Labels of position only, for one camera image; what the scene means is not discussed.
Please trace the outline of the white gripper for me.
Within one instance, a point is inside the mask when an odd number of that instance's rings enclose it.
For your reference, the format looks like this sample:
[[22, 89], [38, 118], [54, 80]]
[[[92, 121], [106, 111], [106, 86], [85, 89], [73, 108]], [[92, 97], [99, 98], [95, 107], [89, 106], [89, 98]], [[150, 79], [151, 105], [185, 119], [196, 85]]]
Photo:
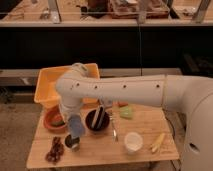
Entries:
[[81, 99], [61, 98], [59, 101], [59, 110], [64, 120], [69, 120], [74, 115], [79, 115], [83, 106]]

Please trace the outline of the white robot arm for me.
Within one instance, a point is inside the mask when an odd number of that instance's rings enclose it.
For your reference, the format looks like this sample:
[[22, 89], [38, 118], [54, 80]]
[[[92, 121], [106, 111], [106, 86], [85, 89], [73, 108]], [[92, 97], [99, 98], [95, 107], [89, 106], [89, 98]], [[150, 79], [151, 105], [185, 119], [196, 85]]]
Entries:
[[113, 101], [161, 107], [186, 115], [181, 171], [213, 171], [213, 78], [184, 75], [92, 78], [75, 63], [56, 81], [59, 109], [74, 138], [85, 133], [80, 119], [84, 98], [105, 107]]

